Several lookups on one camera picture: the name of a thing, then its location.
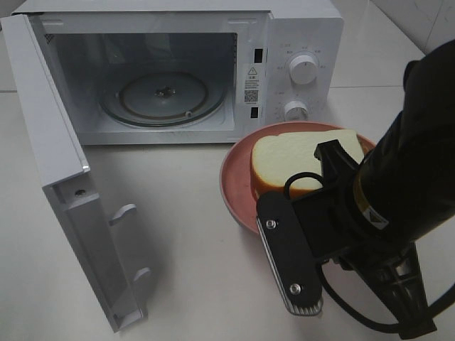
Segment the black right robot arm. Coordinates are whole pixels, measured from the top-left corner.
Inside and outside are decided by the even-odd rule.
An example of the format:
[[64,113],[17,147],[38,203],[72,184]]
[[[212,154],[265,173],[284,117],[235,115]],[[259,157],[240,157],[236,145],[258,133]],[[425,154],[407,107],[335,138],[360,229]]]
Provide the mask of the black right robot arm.
[[[364,326],[409,340],[434,332],[454,302],[449,289],[428,303],[415,242],[454,215],[454,43],[405,70],[402,111],[374,149],[356,162],[335,139],[319,143],[321,189],[292,202],[292,241],[311,285]],[[374,322],[330,287],[321,265],[356,271],[395,316]]]

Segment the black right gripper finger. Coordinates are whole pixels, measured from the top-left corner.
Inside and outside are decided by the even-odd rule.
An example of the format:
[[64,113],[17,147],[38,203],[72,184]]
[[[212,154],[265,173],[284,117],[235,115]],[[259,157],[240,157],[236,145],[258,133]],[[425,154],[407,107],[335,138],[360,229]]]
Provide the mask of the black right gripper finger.
[[338,140],[319,143],[314,156],[321,162],[323,185],[333,185],[352,180],[359,164],[347,153]]
[[409,340],[437,330],[431,318],[417,320],[428,303],[415,245],[391,255],[357,250],[342,256],[341,266],[354,270],[399,323],[410,324],[399,333],[401,339]]

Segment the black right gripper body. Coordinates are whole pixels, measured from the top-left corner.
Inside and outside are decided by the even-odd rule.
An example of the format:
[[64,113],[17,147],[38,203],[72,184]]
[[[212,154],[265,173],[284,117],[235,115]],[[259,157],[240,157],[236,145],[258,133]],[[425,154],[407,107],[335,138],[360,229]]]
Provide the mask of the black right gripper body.
[[383,239],[360,213],[353,193],[354,169],[300,172],[291,182],[311,178],[321,187],[291,200],[312,256],[333,259],[362,277],[409,277],[416,273],[413,243]]

